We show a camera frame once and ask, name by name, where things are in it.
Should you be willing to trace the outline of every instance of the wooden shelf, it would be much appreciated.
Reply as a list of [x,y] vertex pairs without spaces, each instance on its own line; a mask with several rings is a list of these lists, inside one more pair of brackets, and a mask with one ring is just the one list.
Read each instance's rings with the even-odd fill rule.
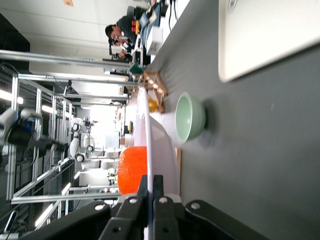
[[142,73],[143,87],[149,91],[153,91],[155,101],[157,103],[157,112],[164,113],[164,98],[168,95],[168,90],[157,71],[145,70]]

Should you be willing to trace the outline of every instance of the metal frame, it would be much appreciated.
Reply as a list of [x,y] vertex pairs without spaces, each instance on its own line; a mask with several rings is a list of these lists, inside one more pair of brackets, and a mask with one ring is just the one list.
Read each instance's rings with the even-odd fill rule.
[[[18,75],[12,76],[12,101],[11,109],[18,111],[18,97],[19,97],[20,81]],[[8,177],[6,185],[6,200],[12,199],[15,192],[15,178],[16,178],[16,146],[9,144],[8,148]]]
[[[35,106],[35,112],[37,114],[41,114],[41,108],[42,108],[42,91],[37,88],[36,90],[36,106]],[[37,137],[39,138],[41,135],[40,132],[40,123],[41,120],[37,118],[35,120],[35,131],[37,132]],[[36,181],[38,177],[38,164],[39,164],[39,148],[34,147],[33,149],[33,158],[34,158],[34,163],[32,166],[32,181]]]
[[[125,62],[115,62],[115,61],[92,61],[85,60],[81,58],[73,58],[73,57],[62,57],[62,56],[52,56],[52,55],[44,55],[44,54],[34,54],[29,52],[17,52],[17,51],[8,51],[8,50],[0,50],[0,59],[4,60],[16,60],[16,61],[30,61],[30,62],[46,62],[46,63],[56,63],[56,64],[76,64],[82,66],[91,66],[91,67],[114,67],[114,68],[127,68],[129,69],[130,65]],[[56,94],[54,90],[49,90],[34,81],[43,81],[43,82],[61,82],[68,83],[69,80],[80,82],[80,83],[100,83],[100,84],[115,84],[120,86],[131,86],[138,87],[138,82],[130,82],[130,81],[119,81],[118,79],[123,79],[123,76],[119,77],[117,75],[108,76],[105,79],[99,77],[99,79],[88,79],[88,78],[80,78],[80,77],[69,77],[69,76],[48,76],[48,75],[32,75],[32,74],[14,74],[12,77],[12,102],[11,108],[15,111],[18,110],[18,96],[20,83],[36,88],[36,112],[41,113],[42,111],[42,98],[47,95],[51,96],[52,99],[52,121],[51,121],[51,138],[55,140],[55,132],[56,132],[56,108],[57,108],[57,99],[62,100],[62,140],[65,140],[64,133],[66,131],[66,112],[67,112],[67,104],[68,105],[68,113],[71,117],[73,107],[76,105],[105,105],[105,106],[117,106],[115,104],[108,104],[102,102],[72,102],[66,98],[101,98],[101,99],[115,99],[115,100],[130,100],[130,97],[122,97],[122,96],[95,96],[95,95],[73,95],[69,94],[67,96],[63,96],[63,94]],[[35,128],[40,134],[41,123],[40,120],[37,120],[35,123]],[[68,143],[71,143],[71,123],[69,121],[69,134],[68,134]],[[43,196],[23,196],[29,190],[34,188],[40,181],[44,180],[48,176],[52,175],[57,170],[60,170],[63,165],[69,162],[70,158],[67,157],[65,159],[61,158],[61,162],[58,165],[54,166],[54,152],[51,151],[51,164],[50,169],[44,172],[42,175],[38,176],[38,162],[39,162],[39,150],[37,148],[34,149],[33,157],[35,159],[34,165],[32,166],[32,182],[27,184],[25,187],[14,193],[15,190],[15,169],[16,169],[16,146],[9,146],[9,163],[8,163],[8,181],[7,181],[7,192],[6,199],[11,200],[11,204],[25,204],[25,203],[43,203],[43,202],[55,202],[55,206],[52,208],[52,213],[60,206],[61,209],[61,201],[66,201],[65,207],[68,208],[69,200],[85,200],[85,199],[112,199],[117,198],[121,194],[120,193],[89,193],[89,194],[66,194],[66,195],[43,195]],[[116,188],[117,185],[112,186],[92,186],[89,188]],[[70,191],[80,190],[79,188],[70,188]],[[44,220],[41,223],[41,226],[45,224],[47,221]]]
[[48,218],[55,212],[56,208],[59,206],[60,201],[57,201],[53,206],[52,209],[48,212],[46,217],[39,223],[39,225],[35,228],[35,230],[38,230],[41,228],[47,221]]
[[121,196],[120,193],[87,193],[70,195],[42,195],[42,196],[18,196],[11,200],[11,204],[45,203],[65,200],[91,200],[91,199],[113,199]]
[[54,56],[46,54],[38,54],[31,52],[21,52],[21,51],[8,51],[0,50],[0,59],[5,60],[16,60],[16,61],[30,61],[30,62],[40,62],[40,63],[55,63],[55,64],[76,64],[81,66],[89,67],[114,67],[114,68],[127,68],[129,63],[118,62],[112,60],[86,60],[76,57],[65,57],[65,56]]
[[118,185],[102,185],[102,186],[74,186],[70,187],[69,191],[84,191],[87,189],[111,189],[111,188],[118,188]]

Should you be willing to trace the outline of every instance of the white board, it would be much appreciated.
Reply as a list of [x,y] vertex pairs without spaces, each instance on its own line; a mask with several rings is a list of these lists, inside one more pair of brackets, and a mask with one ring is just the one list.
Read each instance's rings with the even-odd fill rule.
[[224,83],[319,42],[320,0],[219,0]]

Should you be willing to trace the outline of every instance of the bolt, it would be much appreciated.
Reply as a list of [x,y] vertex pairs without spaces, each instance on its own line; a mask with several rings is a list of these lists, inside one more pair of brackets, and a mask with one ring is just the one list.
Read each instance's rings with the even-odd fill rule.
[[167,200],[166,197],[161,197],[161,198],[159,199],[159,203],[161,203],[161,204],[164,204],[164,203],[166,203],[166,202],[168,202],[168,200]]
[[192,204],[191,204],[191,208],[193,208],[193,209],[197,210],[197,209],[199,209],[199,208],[200,208],[200,205],[199,205],[199,203],[194,202],[194,203],[192,203]]
[[129,200],[129,203],[131,203],[131,204],[135,204],[137,202],[137,199],[136,198],[131,198],[130,200]]
[[99,205],[95,206],[94,209],[95,209],[96,211],[100,211],[100,210],[102,210],[104,207],[105,207],[104,204],[99,204]]

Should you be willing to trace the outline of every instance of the white tray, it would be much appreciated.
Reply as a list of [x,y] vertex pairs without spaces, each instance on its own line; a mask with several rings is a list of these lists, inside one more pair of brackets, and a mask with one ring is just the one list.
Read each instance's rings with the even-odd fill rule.
[[228,82],[320,42],[316,0],[219,0],[219,60]]
[[137,97],[134,146],[146,146],[148,191],[152,193],[154,175],[163,175],[165,194],[180,194],[175,147],[164,127],[150,116],[148,94],[141,87]]

